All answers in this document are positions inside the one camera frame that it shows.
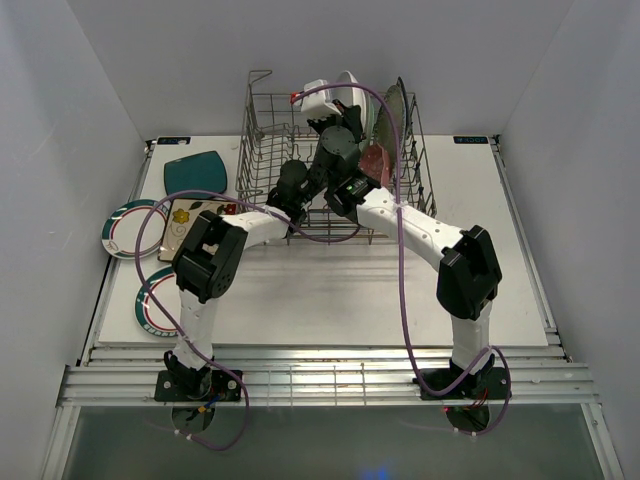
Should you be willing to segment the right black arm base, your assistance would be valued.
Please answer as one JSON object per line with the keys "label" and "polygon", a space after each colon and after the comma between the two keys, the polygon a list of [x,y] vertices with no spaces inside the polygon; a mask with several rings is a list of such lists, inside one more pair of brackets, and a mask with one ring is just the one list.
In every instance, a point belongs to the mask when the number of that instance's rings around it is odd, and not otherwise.
{"label": "right black arm base", "polygon": [[[444,390],[458,377],[459,372],[452,368],[422,369],[423,381],[431,390]],[[511,396],[507,372],[503,367],[491,367],[475,375],[466,376],[462,382],[441,399],[485,399],[504,400]]]}

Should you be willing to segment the speckled beige round plate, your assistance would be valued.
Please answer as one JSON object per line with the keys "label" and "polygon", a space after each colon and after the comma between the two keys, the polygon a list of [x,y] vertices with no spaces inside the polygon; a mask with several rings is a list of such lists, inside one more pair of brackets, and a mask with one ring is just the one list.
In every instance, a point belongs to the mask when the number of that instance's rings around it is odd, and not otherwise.
{"label": "speckled beige round plate", "polygon": [[383,107],[379,108],[373,130],[373,141],[386,149],[392,162],[392,168],[394,168],[398,158],[396,145],[401,146],[400,131],[402,111],[400,90],[396,83],[387,89],[384,95],[384,101],[391,115],[388,115]]}

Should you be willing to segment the white oval platter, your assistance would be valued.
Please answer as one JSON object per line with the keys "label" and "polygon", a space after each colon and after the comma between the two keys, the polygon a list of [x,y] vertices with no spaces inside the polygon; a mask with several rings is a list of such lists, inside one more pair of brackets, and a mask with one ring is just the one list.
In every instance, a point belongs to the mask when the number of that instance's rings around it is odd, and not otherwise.
{"label": "white oval platter", "polygon": [[[342,71],[335,80],[336,84],[356,84],[357,82],[355,75],[349,70]],[[365,91],[357,87],[339,87],[334,88],[331,95],[333,100],[338,100],[346,107],[359,106],[362,127],[367,126],[369,100]]]}

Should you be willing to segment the cream square flower plate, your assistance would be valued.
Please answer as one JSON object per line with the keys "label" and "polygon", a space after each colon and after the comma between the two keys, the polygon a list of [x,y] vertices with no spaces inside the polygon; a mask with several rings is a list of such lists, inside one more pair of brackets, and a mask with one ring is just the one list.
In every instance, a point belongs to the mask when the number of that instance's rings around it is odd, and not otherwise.
{"label": "cream square flower plate", "polygon": [[172,201],[157,259],[171,263],[198,215],[210,211],[216,215],[235,215],[235,203],[216,200],[178,198]]}

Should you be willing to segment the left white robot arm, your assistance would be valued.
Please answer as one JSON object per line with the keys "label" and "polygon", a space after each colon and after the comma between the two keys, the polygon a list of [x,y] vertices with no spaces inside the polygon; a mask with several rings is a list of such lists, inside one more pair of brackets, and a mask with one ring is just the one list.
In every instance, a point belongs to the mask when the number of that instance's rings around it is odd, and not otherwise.
{"label": "left white robot arm", "polygon": [[323,153],[315,154],[310,166],[289,160],[262,209],[231,216],[205,210],[196,218],[172,261],[181,334],[175,348],[164,354],[172,381],[188,398],[201,399],[211,390],[213,316],[218,299],[236,276],[243,251],[283,239],[300,226],[305,206],[326,188],[332,164]]}

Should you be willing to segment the mint green flower plate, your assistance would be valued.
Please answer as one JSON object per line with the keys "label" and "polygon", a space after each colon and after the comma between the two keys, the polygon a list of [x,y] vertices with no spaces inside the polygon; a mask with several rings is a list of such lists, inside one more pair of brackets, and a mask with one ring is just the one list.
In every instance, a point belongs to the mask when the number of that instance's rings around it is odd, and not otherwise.
{"label": "mint green flower plate", "polygon": [[373,139],[373,130],[374,125],[377,119],[377,108],[374,104],[374,101],[371,97],[367,99],[367,108],[366,108],[366,122],[364,126],[364,133],[366,134],[366,139],[371,141]]}

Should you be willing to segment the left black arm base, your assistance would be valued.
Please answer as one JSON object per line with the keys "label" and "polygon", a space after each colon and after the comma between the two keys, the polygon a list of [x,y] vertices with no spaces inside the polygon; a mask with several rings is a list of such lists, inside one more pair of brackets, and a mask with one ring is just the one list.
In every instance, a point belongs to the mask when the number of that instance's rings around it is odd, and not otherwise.
{"label": "left black arm base", "polygon": [[237,402],[242,396],[240,380],[243,372],[233,370],[232,373],[237,378],[220,370],[208,371],[202,378],[196,377],[194,382],[189,383],[163,370],[158,374],[153,399],[164,403],[207,403],[214,398],[220,402]]}

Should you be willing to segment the black square floral plate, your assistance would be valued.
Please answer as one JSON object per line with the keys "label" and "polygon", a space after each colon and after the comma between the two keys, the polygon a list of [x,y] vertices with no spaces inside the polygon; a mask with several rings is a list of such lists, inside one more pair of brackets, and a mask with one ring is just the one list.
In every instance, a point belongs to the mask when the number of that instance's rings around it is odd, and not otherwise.
{"label": "black square floral plate", "polygon": [[396,85],[400,90],[402,100],[400,143],[401,146],[404,146],[408,134],[408,129],[411,123],[410,102],[405,83],[400,76],[397,77]]}

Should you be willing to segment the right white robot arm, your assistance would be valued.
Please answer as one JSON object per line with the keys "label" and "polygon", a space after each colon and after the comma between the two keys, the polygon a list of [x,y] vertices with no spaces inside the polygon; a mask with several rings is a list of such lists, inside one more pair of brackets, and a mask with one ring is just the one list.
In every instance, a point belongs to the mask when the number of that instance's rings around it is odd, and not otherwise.
{"label": "right white robot arm", "polygon": [[319,134],[312,165],[328,179],[330,209],[395,240],[400,269],[411,251],[437,274],[436,298],[452,322],[453,350],[447,368],[414,371],[422,395],[476,396],[487,386],[496,356],[489,344],[489,319],[502,272],[489,232],[443,224],[401,204],[394,192],[368,175],[360,166],[358,107],[339,106],[337,114],[311,126]]}

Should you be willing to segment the pink dotted scalloped plate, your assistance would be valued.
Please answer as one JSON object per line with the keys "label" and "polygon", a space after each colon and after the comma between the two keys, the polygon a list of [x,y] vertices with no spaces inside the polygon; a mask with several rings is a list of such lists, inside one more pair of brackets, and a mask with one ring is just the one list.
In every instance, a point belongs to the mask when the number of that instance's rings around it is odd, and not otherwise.
{"label": "pink dotted scalloped plate", "polygon": [[389,153],[380,144],[372,144],[365,148],[359,161],[359,168],[381,187],[389,187],[392,162]]}

